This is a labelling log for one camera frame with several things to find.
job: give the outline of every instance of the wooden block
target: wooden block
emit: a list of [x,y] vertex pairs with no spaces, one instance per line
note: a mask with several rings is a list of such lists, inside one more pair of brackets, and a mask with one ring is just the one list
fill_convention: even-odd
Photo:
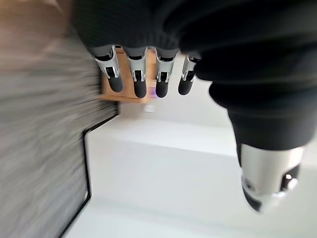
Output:
[[104,87],[103,94],[100,95],[100,99],[112,100],[112,101],[124,101],[124,102],[135,102],[135,103],[146,103],[151,95],[151,86],[156,83],[156,56],[154,51],[147,50],[146,60],[147,60],[147,73],[146,73],[146,83],[147,83],[147,94],[144,98],[140,99],[135,96],[133,79],[129,67],[129,61],[125,53],[121,48],[116,48],[116,54],[119,62],[120,75],[123,82],[123,89],[121,92],[113,92],[109,86],[108,79],[106,75],[103,76]]

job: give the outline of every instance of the robotic finger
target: robotic finger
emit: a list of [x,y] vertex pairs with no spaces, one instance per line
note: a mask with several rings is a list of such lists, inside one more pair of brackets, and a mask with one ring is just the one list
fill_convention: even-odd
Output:
[[177,52],[178,49],[163,50],[160,48],[156,48],[156,94],[159,98],[163,98],[167,95],[168,82],[170,75],[172,74]]
[[133,78],[134,93],[138,98],[144,98],[147,94],[146,86],[146,47],[125,48]]
[[277,206],[297,185],[304,147],[272,151],[241,145],[242,189],[257,212]]
[[194,79],[196,77],[194,73],[194,67],[200,60],[199,56],[187,56],[184,60],[182,77],[178,85],[178,93],[180,95],[186,95],[190,92]]
[[119,93],[122,91],[123,83],[120,77],[117,55],[115,54],[115,46],[107,46],[105,49],[106,53],[103,56],[95,56],[95,61],[100,70],[107,76],[110,88]]

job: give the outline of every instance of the gray rug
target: gray rug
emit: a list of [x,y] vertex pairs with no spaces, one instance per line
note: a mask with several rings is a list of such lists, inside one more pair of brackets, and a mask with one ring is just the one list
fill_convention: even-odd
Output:
[[55,238],[87,192],[81,132],[115,114],[81,43],[0,73],[0,237]]

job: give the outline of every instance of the black knit fabric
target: black knit fabric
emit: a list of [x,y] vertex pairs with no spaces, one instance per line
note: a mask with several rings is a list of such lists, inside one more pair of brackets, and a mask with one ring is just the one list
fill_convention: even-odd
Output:
[[[199,53],[195,73],[213,81],[210,95],[228,109],[237,143],[278,149],[284,140],[285,149],[306,144],[316,127],[316,13],[316,0],[75,0],[73,23],[88,49]],[[270,123],[293,141],[266,133]]]

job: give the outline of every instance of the robotic hand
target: robotic hand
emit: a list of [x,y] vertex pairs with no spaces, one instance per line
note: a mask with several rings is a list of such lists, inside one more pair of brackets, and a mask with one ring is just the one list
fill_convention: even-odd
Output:
[[296,186],[315,131],[316,12],[312,0],[75,0],[73,22],[109,80],[116,62],[104,56],[114,56],[112,45],[124,47],[138,97],[147,46],[157,49],[159,97],[178,49],[190,55],[179,93],[190,91],[195,75],[213,81],[209,94],[233,125],[242,190],[260,212]]

